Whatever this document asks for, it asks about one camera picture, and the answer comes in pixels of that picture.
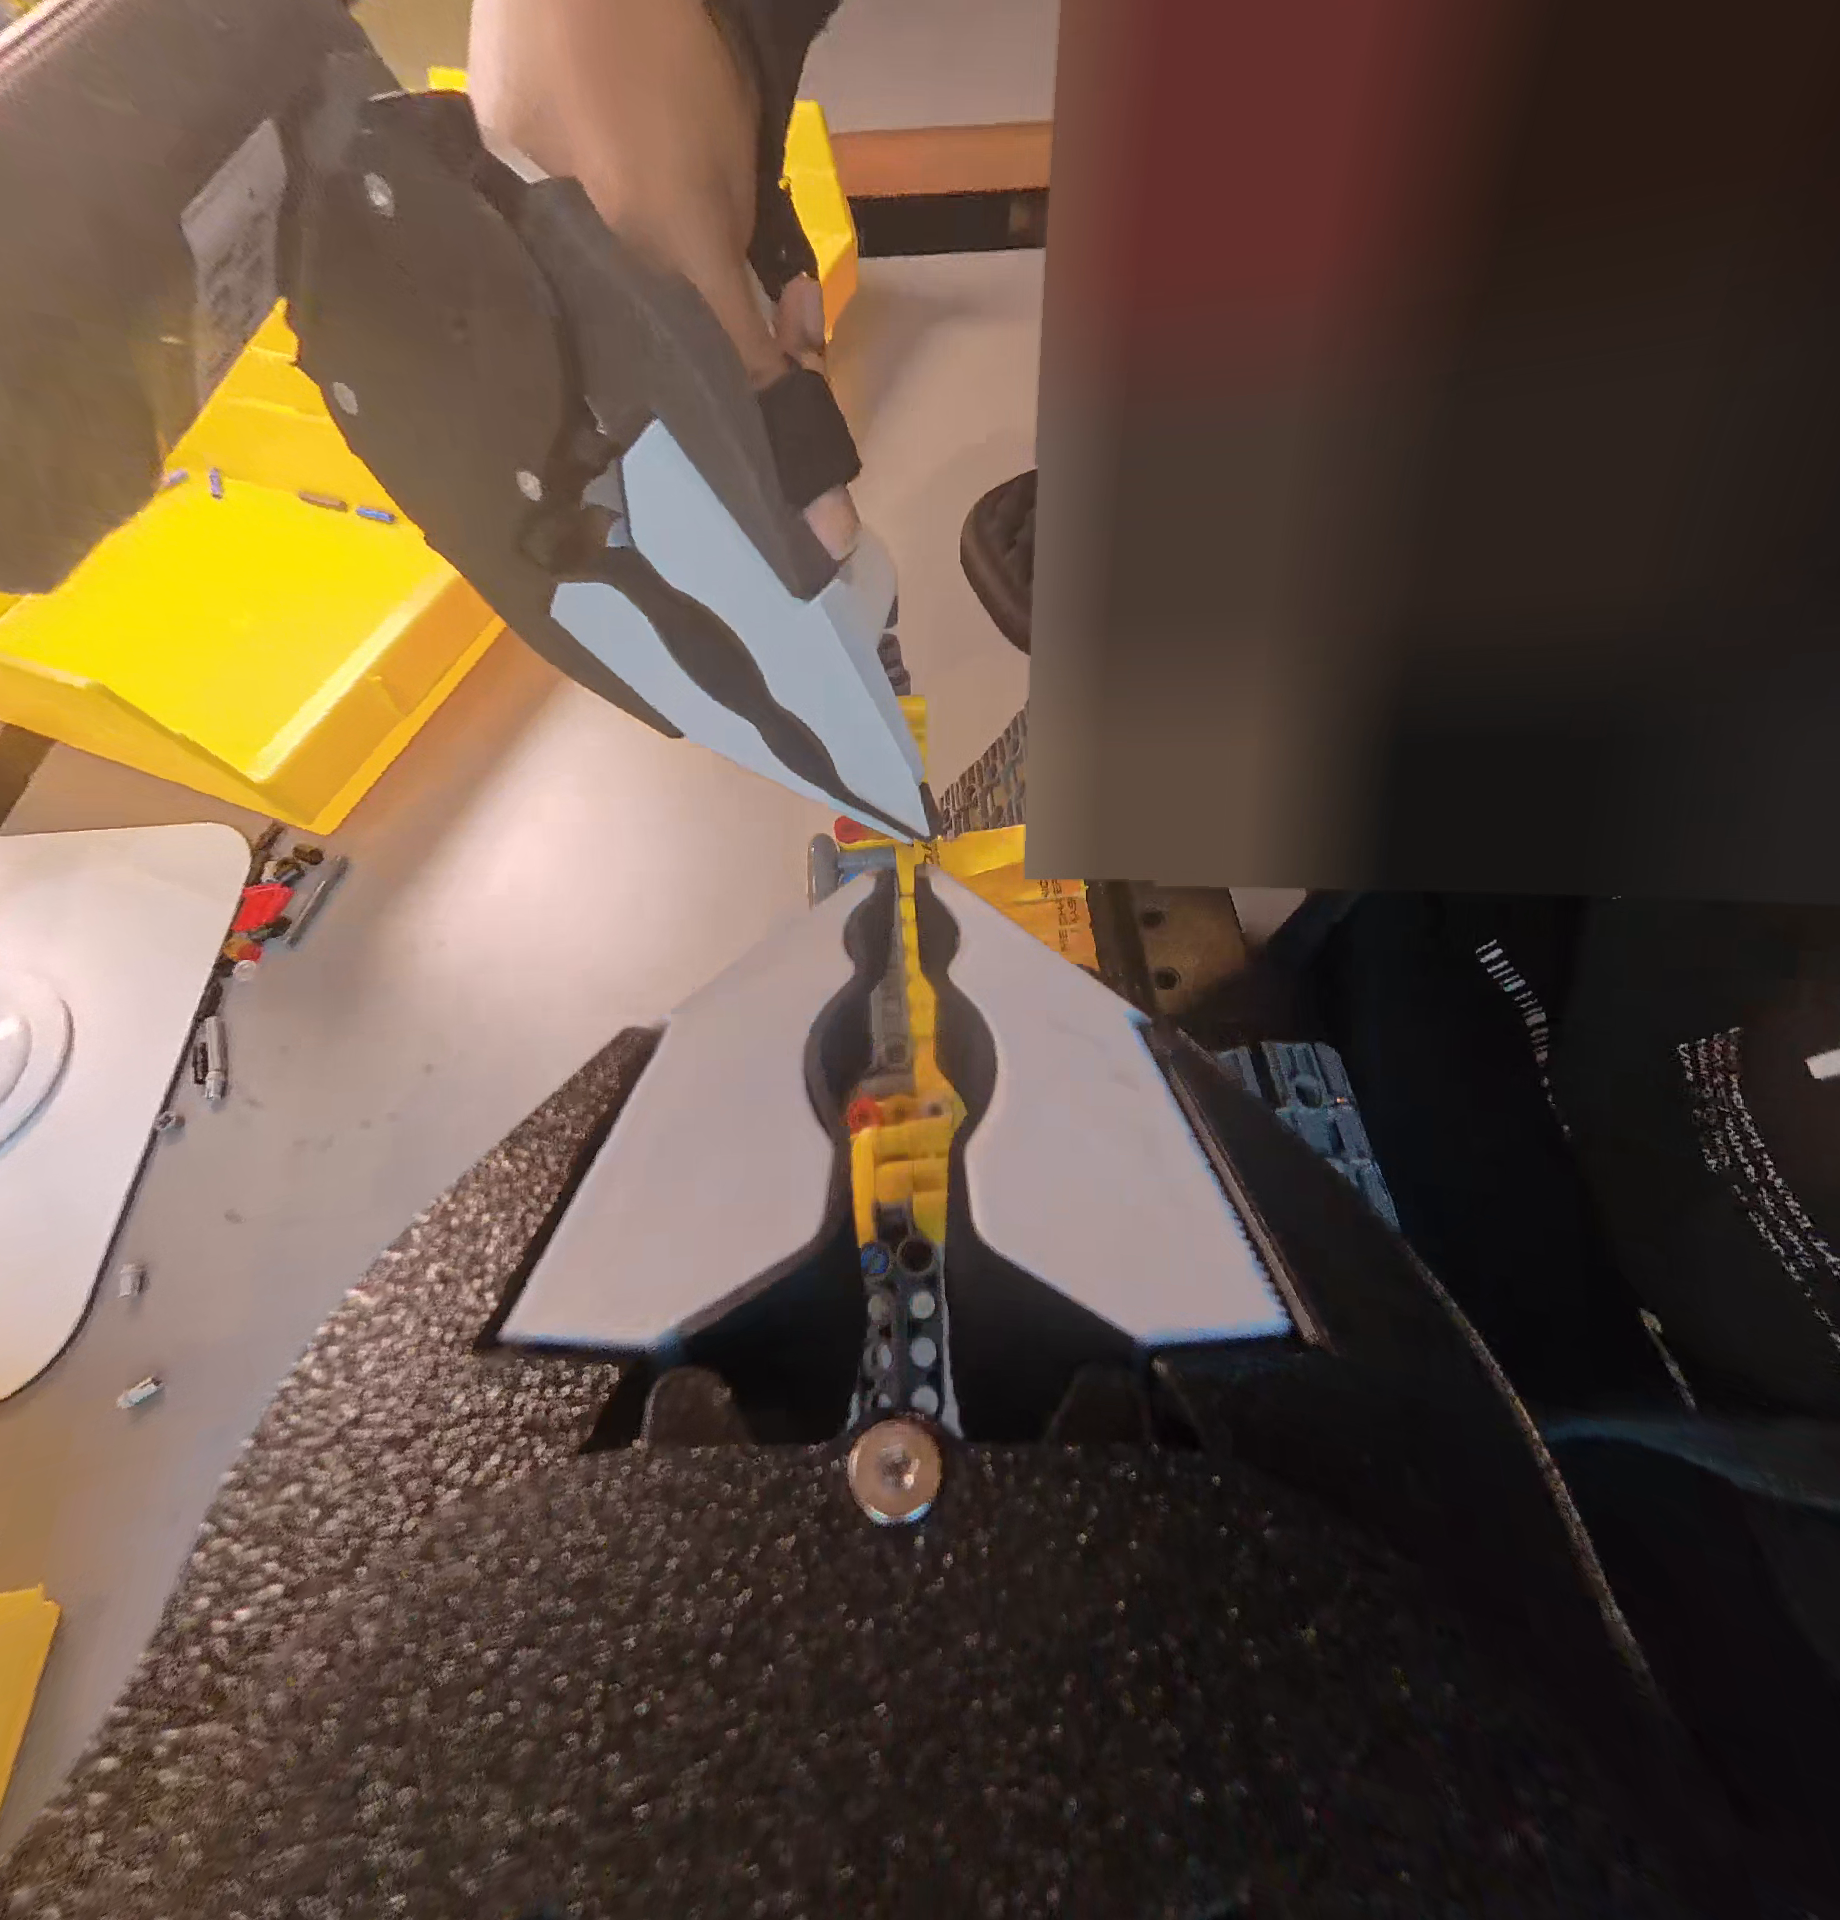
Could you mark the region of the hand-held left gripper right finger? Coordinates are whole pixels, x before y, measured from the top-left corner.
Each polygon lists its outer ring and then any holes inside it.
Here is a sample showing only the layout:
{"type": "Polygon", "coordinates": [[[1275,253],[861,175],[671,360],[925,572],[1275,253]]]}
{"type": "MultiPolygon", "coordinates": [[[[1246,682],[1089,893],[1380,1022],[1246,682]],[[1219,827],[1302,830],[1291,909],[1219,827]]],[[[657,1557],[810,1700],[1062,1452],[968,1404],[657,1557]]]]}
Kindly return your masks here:
{"type": "Polygon", "coordinates": [[[1290,1339],[1148,1018],[939,871],[917,874],[917,938],[963,1106],[942,1246],[960,1434],[1043,1436],[1091,1368],[1290,1339]]]}

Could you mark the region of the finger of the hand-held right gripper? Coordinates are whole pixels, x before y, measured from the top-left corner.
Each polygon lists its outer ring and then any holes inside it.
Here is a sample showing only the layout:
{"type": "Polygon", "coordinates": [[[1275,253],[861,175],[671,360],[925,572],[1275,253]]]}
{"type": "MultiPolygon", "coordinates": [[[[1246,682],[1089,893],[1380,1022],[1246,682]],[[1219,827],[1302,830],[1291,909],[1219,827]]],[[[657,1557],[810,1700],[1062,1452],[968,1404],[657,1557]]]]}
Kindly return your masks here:
{"type": "Polygon", "coordinates": [[[705,746],[891,838],[929,838],[921,750],[883,660],[897,572],[865,532],[810,597],[796,597],[717,500],[669,427],[649,425],[619,463],[625,543],[651,587],[656,654],[631,640],[646,705],[705,746]]]}
{"type": "Polygon", "coordinates": [[[884,838],[921,840],[928,836],[925,818],[900,823],[884,808],[845,795],[837,774],[795,771],[762,740],[751,720],[721,705],[711,693],[691,682],[669,654],[651,617],[618,586],[559,586],[549,611],[557,626],[573,637],[582,660],[595,668],[606,668],[619,680],[642,708],[657,716],[656,723],[671,737],[711,752],[801,800],[826,804],[861,825],[875,825],[884,838]]]}

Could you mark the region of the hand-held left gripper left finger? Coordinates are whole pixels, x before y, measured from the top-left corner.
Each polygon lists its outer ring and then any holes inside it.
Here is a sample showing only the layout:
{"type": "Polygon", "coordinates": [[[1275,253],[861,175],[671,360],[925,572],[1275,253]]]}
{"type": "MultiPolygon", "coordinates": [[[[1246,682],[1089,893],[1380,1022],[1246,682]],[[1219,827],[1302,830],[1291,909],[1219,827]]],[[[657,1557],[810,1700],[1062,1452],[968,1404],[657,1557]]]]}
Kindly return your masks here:
{"type": "Polygon", "coordinates": [[[764,1442],[849,1426],[865,1338],[845,1111],[884,978],[884,879],[846,882],[682,1003],[582,1147],[492,1345],[720,1377],[764,1442]]]}

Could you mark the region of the yellow tracked brick robot model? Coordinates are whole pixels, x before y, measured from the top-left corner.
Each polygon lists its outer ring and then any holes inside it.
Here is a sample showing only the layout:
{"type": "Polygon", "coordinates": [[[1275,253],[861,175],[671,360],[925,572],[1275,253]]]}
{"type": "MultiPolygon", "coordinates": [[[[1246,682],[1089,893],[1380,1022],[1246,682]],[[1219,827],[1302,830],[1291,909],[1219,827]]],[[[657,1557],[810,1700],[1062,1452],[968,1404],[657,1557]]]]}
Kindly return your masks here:
{"type": "Polygon", "coordinates": [[[1219,892],[1026,876],[1026,761],[1021,708],[946,784],[942,830],[921,851],[909,852],[849,816],[810,843],[811,906],[859,876],[897,879],[890,957],[869,1003],[871,1052],[845,1122],[869,1305],[891,1302],[894,1265],[914,1261],[913,1246],[932,1261],[906,1285],[904,1310],[904,1377],[921,1389],[919,1407],[932,1416],[945,1407],[950,1157],[963,1129],[963,1100],[939,1060],[936,995],[921,969],[917,872],[955,879],[1068,969],[1127,1001],[1137,1027],[1186,1009],[1189,991],[1231,986],[1246,966],[1239,911],[1219,892]]]}

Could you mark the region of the person's right hand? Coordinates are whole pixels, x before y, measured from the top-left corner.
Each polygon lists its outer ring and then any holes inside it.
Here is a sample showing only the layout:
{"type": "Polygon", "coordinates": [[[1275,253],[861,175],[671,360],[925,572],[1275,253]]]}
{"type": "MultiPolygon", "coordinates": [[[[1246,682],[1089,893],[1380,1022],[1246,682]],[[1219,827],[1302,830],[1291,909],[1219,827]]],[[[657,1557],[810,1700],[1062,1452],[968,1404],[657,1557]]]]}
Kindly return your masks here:
{"type": "Polygon", "coordinates": [[[577,181],[606,227],[685,279],[788,432],[788,495],[833,560],[859,543],[859,456],[826,385],[787,133],[835,3],[475,3],[468,92],[488,148],[577,181]]]}

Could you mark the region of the black mesh office chair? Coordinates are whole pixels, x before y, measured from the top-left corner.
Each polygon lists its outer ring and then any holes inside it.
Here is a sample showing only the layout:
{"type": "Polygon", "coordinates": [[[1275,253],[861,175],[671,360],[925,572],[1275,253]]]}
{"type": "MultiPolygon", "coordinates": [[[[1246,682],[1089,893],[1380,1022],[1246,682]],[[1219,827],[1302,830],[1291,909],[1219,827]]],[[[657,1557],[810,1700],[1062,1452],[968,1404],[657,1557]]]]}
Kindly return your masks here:
{"type": "Polygon", "coordinates": [[[957,543],[968,587],[1008,646],[1029,655],[1032,620],[1036,467],[985,490],[957,543]]]}

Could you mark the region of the scattered small brick pieces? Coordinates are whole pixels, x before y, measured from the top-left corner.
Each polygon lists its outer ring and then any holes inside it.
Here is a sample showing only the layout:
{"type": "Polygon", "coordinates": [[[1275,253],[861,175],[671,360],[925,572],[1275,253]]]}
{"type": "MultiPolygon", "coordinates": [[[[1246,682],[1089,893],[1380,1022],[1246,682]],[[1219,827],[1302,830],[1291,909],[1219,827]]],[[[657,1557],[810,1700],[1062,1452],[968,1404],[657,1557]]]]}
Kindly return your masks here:
{"type": "Polygon", "coordinates": [[[222,1014],[234,981],[254,978],[273,950],[297,947],[314,915],[342,886],[347,871],[344,855],[294,838],[283,823],[271,823],[254,838],[247,879],[213,957],[181,1066],[150,1126],[135,1187],[152,1170],[158,1148],[183,1132],[186,1113],[181,1102],[186,1092],[196,1092],[202,1107],[214,1113],[234,1090],[234,1057],[222,1014]]]}

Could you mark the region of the person in black hoodie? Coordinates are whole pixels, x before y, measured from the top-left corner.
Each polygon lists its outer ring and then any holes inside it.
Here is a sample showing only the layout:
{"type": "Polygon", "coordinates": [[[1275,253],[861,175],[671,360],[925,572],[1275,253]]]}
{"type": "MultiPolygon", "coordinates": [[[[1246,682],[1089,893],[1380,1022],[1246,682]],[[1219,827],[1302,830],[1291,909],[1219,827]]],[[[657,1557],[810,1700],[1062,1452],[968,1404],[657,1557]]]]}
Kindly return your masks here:
{"type": "Polygon", "coordinates": [[[1771,1910],[1840,1915],[1840,906],[1309,896],[1268,957],[1771,1910]]]}

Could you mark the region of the white book stand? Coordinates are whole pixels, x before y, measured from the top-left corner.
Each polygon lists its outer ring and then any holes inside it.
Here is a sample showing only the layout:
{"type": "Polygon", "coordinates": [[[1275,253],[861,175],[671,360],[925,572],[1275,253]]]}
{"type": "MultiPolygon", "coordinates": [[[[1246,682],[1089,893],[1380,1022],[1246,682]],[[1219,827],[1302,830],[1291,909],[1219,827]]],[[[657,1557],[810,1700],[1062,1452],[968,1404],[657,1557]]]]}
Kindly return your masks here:
{"type": "Polygon", "coordinates": [[[227,825],[0,836],[0,1402],[88,1314],[247,863],[227,825]]]}

